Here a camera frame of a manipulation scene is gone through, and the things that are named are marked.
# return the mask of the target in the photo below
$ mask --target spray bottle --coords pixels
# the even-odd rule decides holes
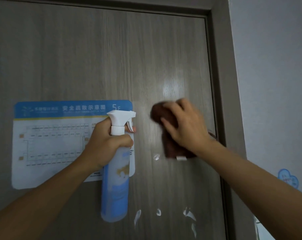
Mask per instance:
[[[124,134],[124,126],[133,132],[133,111],[112,110],[111,135]],[[120,147],[108,165],[104,167],[102,180],[101,217],[106,222],[117,222],[128,212],[130,148]]]

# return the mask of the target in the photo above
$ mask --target door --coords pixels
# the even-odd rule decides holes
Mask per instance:
[[[193,239],[192,223],[198,239],[225,239],[219,175],[200,159],[165,159],[149,118],[154,103],[181,97],[214,132],[204,19],[0,1],[0,209],[27,191],[11,186],[16,102],[130,100],[138,133],[128,215],[103,222],[101,181],[83,183],[42,239]]]

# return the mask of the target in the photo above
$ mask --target door frame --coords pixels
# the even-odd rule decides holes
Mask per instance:
[[[228,0],[214,0],[211,9],[164,6],[117,0],[6,0],[92,7],[204,18],[217,139],[246,159],[244,130]],[[221,178],[226,239],[255,240],[253,214]]]

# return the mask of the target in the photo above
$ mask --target spray nozzle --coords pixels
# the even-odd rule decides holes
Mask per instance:
[[[111,135],[123,135],[124,126],[128,125],[128,128],[133,132],[132,118],[135,117],[134,111],[124,111],[124,110],[112,110],[107,115],[109,115],[112,126]]]

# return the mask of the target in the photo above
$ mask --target person's left hand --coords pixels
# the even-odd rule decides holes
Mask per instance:
[[[125,131],[130,132],[127,125],[125,125]],[[110,117],[97,123],[88,144],[77,159],[83,161],[91,173],[107,165],[119,147],[130,148],[133,146],[133,140],[128,134],[111,136],[110,132]]]

